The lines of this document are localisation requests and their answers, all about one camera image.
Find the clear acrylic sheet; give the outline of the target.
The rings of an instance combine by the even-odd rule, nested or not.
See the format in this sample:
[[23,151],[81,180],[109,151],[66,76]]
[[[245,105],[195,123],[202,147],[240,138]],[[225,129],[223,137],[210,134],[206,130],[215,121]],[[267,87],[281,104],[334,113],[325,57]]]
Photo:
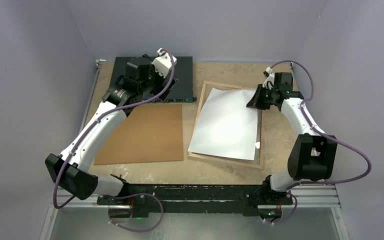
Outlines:
[[257,135],[256,142],[260,142],[260,149],[255,148],[254,160],[256,165],[263,167],[263,140],[264,140],[264,131],[265,131],[265,120],[262,110],[257,110]]

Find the large printed photo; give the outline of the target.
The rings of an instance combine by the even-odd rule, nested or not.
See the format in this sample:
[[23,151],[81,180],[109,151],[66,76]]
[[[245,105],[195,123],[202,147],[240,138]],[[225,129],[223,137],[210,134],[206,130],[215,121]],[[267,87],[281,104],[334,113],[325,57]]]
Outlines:
[[258,114],[246,104],[255,89],[213,88],[196,121],[188,151],[196,154],[252,161]]

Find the white wooden picture frame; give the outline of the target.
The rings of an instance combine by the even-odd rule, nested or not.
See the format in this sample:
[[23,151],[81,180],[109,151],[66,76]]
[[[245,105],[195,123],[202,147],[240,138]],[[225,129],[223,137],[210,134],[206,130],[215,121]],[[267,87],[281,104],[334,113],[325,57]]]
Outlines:
[[254,88],[205,81],[197,106],[190,158],[261,169],[265,115],[246,104]]

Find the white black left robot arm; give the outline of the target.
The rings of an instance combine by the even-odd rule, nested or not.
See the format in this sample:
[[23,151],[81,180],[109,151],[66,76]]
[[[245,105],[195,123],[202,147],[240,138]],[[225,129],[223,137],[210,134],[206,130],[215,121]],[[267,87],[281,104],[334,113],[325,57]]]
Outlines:
[[97,176],[90,167],[111,133],[133,109],[155,99],[165,99],[176,83],[177,58],[163,51],[154,59],[134,57],[102,97],[98,109],[73,142],[59,154],[49,154],[45,166],[58,188],[73,198],[85,200],[93,194],[109,196],[118,205],[126,203],[129,191],[120,177]]

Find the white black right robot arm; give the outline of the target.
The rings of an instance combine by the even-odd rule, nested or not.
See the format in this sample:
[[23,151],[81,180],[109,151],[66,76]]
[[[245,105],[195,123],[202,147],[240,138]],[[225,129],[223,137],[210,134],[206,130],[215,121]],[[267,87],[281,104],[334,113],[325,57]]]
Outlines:
[[317,130],[316,125],[311,122],[303,95],[293,89],[291,73],[266,70],[264,76],[264,83],[257,86],[246,106],[262,111],[269,110],[272,106],[277,107],[296,135],[286,169],[269,175],[258,190],[246,195],[249,199],[261,198],[272,204],[301,183],[329,179],[338,144],[333,135],[324,136],[325,133]]

